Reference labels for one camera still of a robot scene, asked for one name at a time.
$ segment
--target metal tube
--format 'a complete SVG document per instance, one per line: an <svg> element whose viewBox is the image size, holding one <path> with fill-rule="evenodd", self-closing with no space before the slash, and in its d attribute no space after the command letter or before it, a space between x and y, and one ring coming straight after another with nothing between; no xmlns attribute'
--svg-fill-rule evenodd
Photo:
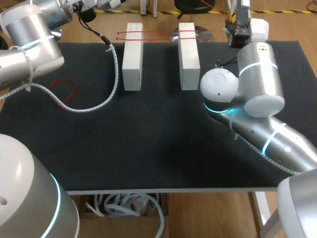
<svg viewBox="0 0 317 238"><path fill-rule="evenodd" d="M73 19L72 12L67 7L65 0L32 0L32 3L40 8L51 30L65 25ZM30 0L26 0L16 6L26 4L30 4Z"/></svg>
<svg viewBox="0 0 317 238"><path fill-rule="evenodd" d="M21 51L0 51L0 90L30 77L30 68Z"/></svg>
<svg viewBox="0 0 317 238"><path fill-rule="evenodd" d="M275 117L254 118L243 109L208 115L240 134L269 158L297 172L317 169L317 149L301 133Z"/></svg>
<svg viewBox="0 0 317 238"><path fill-rule="evenodd" d="M64 63L64 58L37 6L25 5L20 6L20 8L16 7L12 11L25 11L26 7L29 8L30 12L36 13L30 13L26 17L17 18L5 28L15 45L20 46L26 51L26 55L30 58L33 66L34 77L37 77L61 67ZM16 74L15 71L18 71L17 69L19 68L10 67L10 69L12 70L12 74ZM29 76L30 73L25 74L24 80Z"/></svg>
<svg viewBox="0 0 317 238"><path fill-rule="evenodd" d="M272 47L251 43L238 53L239 89L245 111L253 117L268 117L280 112L284 98Z"/></svg>

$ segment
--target wooden floor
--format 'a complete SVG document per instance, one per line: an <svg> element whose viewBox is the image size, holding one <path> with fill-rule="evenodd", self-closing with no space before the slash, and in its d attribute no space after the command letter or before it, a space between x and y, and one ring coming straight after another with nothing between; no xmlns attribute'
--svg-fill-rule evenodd
<svg viewBox="0 0 317 238"><path fill-rule="evenodd" d="M218 0L216 8L226 9L227 0ZM306 10L311 0L252 0L253 10ZM1 0L0 7L12 5L17 0ZM128 0L122 9L139 9L138 0ZM158 0L158 10L176 10L173 0ZM315 14L253 14L269 22L269 40L299 41L312 69L317 73L317 15ZM225 15L196 15L194 23L209 30L214 30L215 41L226 41L222 31ZM188 22L189 16L180 20L173 15L159 15L154 19L151 15L138 14L98 14L98 18L90 25L106 35L111 41L116 40L117 32L125 31L128 22L142 22L145 30L173 30L179 22ZM62 42L99 42L99 38L83 29L76 19L63 26ZM166 38L168 34L146 35L148 38ZM275 192L267 193L270 211L276 208ZM247 193L192 193L171 194L169 216L166 217L164 237L171 238L255 238L256 224ZM157 218L137 218L119 220L82 219L80 238L147 238L154 237L158 228ZM280 233L277 237L286 237Z"/></svg>

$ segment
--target white block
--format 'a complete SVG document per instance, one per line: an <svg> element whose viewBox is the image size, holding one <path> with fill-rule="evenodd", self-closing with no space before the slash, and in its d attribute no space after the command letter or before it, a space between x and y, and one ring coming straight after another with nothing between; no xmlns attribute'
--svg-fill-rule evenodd
<svg viewBox="0 0 317 238"><path fill-rule="evenodd" d="M194 23L180 23L178 36L178 56L180 70L180 84L182 90L197 90L200 76L200 64Z"/></svg>
<svg viewBox="0 0 317 238"><path fill-rule="evenodd" d="M142 31L142 23L128 23L127 31ZM142 32L126 34L126 39L143 39ZM126 41L122 63L125 91L140 91L142 82L143 41Z"/></svg>

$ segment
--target black cable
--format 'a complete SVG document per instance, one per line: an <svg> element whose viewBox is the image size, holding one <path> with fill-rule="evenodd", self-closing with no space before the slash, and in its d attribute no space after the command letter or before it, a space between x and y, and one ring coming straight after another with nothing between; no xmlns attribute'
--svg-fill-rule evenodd
<svg viewBox="0 0 317 238"><path fill-rule="evenodd" d="M238 57L235 56L235 57L233 57L232 59L228 60L228 61L225 62L225 63L221 63L220 60L219 60L218 66L223 67L223 66L226 66L226 65L228 65L228 64L237 63L238 61L234 61L234 60L237 59L237 58L238 58Z"/></svg>
<svg viewBox="0 0 317 238"><path fill-rule="evenodd" d="M308 11L310 11L311 13L317 13L317 11L316 10L310 10L308 7L311 5L311 4L313 4L313 3L315 3L315 5L317 5L317 1L316 0L313 0L312 2L310 2L310 3L308 3L307 5L306 5L306 9L308 10Z"/></svg>
<svg viewBox="0 0 317 238"><path fill-rule="evenodd" d="M82 27L84 27L86 30L89 30L91 32L93 32L96 36L98 36L103 42L105 42L107 45L110 45L111 42L110 40L106 37L106 36L103 36L102 34L100 34L98 31L95 31L93 30L86 22L85 20L81 17L80 13L81 13L81 10L82 10L82 2L79 3L79 6L78 5L74 5L73 7L73 10L74 12L77 14L78 16L78 20L79 20L79 23L80 25L82 25Z"/></svg>

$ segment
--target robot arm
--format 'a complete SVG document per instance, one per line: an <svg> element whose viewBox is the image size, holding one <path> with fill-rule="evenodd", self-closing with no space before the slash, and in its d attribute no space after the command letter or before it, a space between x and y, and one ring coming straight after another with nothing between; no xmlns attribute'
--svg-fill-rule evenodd
<svg viewBox="0 0 317 238"><path fill-rule="evenodd" d="M0 14L1 28L19 49L0 51L0 90L64 64L51 30L70 22L75 6L80 5L81 17L88 22L94 19L93 6L106 10L120 4L120 0L27 0Z"/></svg>
<svg viewBox="0 0 317 238"><path fill-rule="evenodd" d="M272 47L252 43L238 53L239 77L224 68L200 84L210 118L230 127L272 164L291 174L317 169L317 149L298 131L272 117L284 98Z"/></svg>
<svg viewBox="0 0 317 238"><path fill-rule="evenodd" d="M268 39L268 23L263 19L251 18L250 0L234 0L232 10L236 13L225 22L224 31L228 46L243 48L250 42L265 42Z"/></svg>

